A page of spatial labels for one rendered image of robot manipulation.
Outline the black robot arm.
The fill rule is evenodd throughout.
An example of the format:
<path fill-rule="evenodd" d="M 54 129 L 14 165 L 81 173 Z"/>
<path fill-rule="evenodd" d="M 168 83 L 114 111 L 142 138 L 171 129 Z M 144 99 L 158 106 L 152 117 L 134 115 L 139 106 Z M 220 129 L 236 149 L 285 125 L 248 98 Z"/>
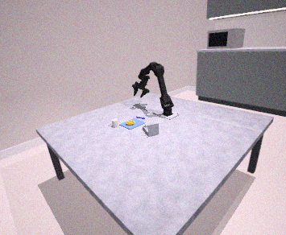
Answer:
<path fill-rule="evenodd" d="M 160 92 L 161 92 L 160 103 L 161 107 L 164 109 L 163 115 L 168 117 L 173 114 L 172 107 L 174 106 L 174 104 L 172 102 L 172 99 L 167 93 L 166 85 L 164 82 L 164 66 L 156 62 L 151 62 L 148 66 L 141 69 L 138 78 L 141 81 L 147 83 L 148 79 L 150 79 L 150 76 L 145 76 L 145 75 L 149 74 L 151 70 L 154 72 L 159 82 Z"/>

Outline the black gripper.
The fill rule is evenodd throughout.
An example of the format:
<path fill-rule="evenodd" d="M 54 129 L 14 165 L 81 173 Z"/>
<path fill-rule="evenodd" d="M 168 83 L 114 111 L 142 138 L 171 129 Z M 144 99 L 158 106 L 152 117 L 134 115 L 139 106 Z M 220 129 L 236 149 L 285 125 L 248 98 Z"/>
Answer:
<path fill-rule="evenodd" d="M 141 94 L 140 98 L 143 97 L 145 94 L 149 93 L 150 90 L 145 89 L 145 86 L 146 86 L 146 85 L 147 85 L 147 83 L 146 83 L 146 82 L 143 82 L 143 81 L 140 81 L 139 86 L 133 84 L 132 87 L 133 87 L 133 89 L 134 89 L 134 96 L 135 96 L 135 94 L 138 92 L 138 89 L 142 89 L 142 94 Z"/>

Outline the yellow round plate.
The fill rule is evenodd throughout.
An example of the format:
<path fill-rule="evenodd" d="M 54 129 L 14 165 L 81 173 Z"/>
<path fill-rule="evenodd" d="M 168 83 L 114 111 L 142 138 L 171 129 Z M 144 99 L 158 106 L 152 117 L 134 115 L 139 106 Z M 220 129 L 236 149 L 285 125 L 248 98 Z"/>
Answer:
<path fill-rule="evenodd" d="M 134 122 L 134 121 L 128 121 L 128 122 L 126 122 L 126 123 L 127 123 L 127 125 L 131 126 L 131 125 L 133 125 L 135 122 Z"/>

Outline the light blue flat mat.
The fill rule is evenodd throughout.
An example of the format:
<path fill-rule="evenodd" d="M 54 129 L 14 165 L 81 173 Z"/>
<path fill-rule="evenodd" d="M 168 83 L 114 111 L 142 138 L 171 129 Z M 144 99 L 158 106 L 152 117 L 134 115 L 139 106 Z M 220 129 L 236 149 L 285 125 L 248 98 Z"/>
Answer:
<path fill-rule="evenodd" d="M 135 119 L 135 118 L 133 118 L 133 119 L 131 119 L 131 120 L 129 120 L 129 121 L 134 121 L 135 123 L 134 123 L 133 125 L 131 125 L 131 126 L 127 125 L 126 122 L 121 123 L 121 124 L 119 124 L 119 125 L 120 125 L 120 126 L 123 126 L 123 127 L 125 127 L 125 128 L 127 128 L 127 129 L 129 129 L 129 130 L 132 130 L 132 129 L 134 129 L 134 128 L 137 127 L 137 126 L 141 126 L 142 124 L 146 123 L 146 122 L 140 121 L 140 120 Z"/>

